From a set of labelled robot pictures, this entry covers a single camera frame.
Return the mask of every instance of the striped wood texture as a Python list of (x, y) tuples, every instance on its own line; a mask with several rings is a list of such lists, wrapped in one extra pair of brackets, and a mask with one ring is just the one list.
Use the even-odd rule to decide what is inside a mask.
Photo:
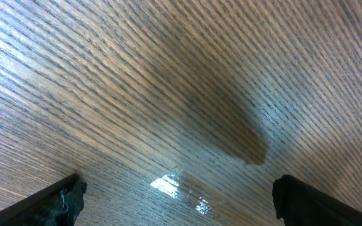
[(1, 0), (0, 210), (73, 172), (76, 225), (282, 225), (287, 173), (362, 211), (362, 1)]

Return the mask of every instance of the wooden surface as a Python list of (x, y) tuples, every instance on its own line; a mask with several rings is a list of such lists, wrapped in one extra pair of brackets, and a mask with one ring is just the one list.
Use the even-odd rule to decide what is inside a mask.
[(283, 174), (362, 211), (362, 1), (0, 1), (0, 210), (73, 172), (76, 225), (282, 225)]

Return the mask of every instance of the wood grain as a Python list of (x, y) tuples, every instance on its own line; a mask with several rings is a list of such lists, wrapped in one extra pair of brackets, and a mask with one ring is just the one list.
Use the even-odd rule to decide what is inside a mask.
[(362, 211), (362, 1), (0, 0), (0, 210), (73, 172), (77, 225), (282, 225), (284, 174)]

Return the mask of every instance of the glossy wood surface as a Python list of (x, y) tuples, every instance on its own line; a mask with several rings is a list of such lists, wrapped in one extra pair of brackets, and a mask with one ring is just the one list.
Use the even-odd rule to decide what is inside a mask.
[(73, 172), (76, 225), (283, 225), (284, 174), (362, 211), (362, 1), (1, 0), (0, 210)]

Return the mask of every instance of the black object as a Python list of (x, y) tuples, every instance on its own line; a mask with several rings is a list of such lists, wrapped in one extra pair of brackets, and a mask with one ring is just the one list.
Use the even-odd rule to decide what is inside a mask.
[(86, 183), (77, 174), (0, 211), (0, 225), (73, 226), (83, 210)]
[(290, 175), (272, 190), (277, 219), (286, 226), (362, 226), (362, 213)]

